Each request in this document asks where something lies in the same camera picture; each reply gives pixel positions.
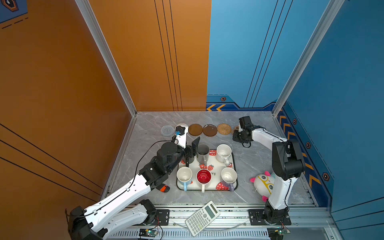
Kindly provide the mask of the paw shaped wooden coaster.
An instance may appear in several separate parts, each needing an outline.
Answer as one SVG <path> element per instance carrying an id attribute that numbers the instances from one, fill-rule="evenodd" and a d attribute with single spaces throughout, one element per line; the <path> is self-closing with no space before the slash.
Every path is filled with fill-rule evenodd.
<path id="1" fill-rule="evenodd" d="M 239 130 L 240 130 L 240 126 L 235 126 L 235 127 L 233 128 L 232 133 L 234 134 L 235 132 L 238 132 Z"/>

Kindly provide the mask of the plain brown wooden coaster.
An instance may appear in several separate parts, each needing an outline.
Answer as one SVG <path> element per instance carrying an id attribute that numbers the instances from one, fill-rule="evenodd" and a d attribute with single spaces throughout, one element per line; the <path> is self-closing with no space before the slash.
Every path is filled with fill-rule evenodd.
<path id="1" fill-rule="evenodd" d="M 199 136 L 203 132 L 203 127 L 200 124 L 192 124 L 189 126 L 189 134 L 191 136 Z"/>

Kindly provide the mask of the dark brown scratched coaster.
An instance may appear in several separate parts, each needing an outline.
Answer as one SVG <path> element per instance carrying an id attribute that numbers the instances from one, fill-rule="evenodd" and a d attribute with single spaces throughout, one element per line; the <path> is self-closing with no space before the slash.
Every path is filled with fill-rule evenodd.
<path id="1" fill-rule="evenodd" d="M 217 134 L 218 129 L 215 125 L 207 124 L 203 127 L 203 133 L 207 137 L 213 137 Z"/>

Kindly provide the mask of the woven rattan coaster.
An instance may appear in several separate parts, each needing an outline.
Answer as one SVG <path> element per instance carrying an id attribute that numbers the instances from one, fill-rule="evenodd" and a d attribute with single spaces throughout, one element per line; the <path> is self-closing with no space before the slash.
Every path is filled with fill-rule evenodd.
<path id="1" fill-rule="evenodd" d="M 217 131 L 221 135 L 229 135 L 232 133 L 232 128 L 228 124 L 221 123 L 217 126 Z"/>

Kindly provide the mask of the grey blue woven coaster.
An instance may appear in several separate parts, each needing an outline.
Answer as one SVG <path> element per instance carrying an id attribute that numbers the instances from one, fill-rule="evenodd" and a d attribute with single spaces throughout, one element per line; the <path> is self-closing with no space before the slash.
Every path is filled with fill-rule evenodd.
<path id="1" fill-rule="evenodd" d="M 175 127 L 170 125 L 162 126 L 160 133 L 164 137 L 171 137 L 175 134 Z"/>

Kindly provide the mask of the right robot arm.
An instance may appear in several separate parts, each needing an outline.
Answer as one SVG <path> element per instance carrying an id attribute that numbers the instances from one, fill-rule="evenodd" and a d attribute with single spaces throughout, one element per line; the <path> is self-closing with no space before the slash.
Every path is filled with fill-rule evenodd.
<path id="1" fill-rule="evenodd" d="M 264 219 L 269 225 L 282 223 L 288 216 L 292 188 L 305 171 L 299 142 L 278 137 L 263 128 L 234 130 L 233 140 L 242 144 L 255 141 L 272 151 L 272 168 L 276 178 L 272 194 L 266 201 Z"/>

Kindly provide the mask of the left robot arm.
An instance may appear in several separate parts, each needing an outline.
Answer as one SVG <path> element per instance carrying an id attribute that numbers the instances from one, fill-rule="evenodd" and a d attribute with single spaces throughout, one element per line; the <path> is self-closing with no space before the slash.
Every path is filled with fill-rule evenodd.
<path id="1" fill-rule="evenodd" d="M 197 154 L 200 138 L 187 145 L 186 137 L 175 136 L 164 141 L 149 163 L 123 187 L 87 208 L 80 206 L 68 215 L 68 232 L 72 240 L 106 240 L 111 235 L 134 225 L 154 222 L 156 208 L 150 200 L 127 207 L 160 186 L 181 162 Z"/>

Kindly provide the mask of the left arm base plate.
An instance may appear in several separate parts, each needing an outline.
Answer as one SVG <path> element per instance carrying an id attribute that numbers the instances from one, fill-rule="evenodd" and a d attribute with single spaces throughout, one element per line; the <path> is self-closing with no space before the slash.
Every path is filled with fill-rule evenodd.
<path id="1" fill-rule="evenodd" d="M 169 209 L 159 209 L 155 212 L 149 214 L 141 225 L 144 226 L 168 226 L 170 220 L 170 210 Z"/>

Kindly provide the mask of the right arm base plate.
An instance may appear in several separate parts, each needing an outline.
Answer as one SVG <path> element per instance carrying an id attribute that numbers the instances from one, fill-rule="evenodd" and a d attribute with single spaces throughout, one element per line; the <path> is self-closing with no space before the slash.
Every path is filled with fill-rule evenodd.
<path id="1" fill-rule="evenodd" d="M 271 209 L 249 209 L 250 223 L 252 226 L 290 226 L 291 218 L 288 209 L 271 210 Z"/>

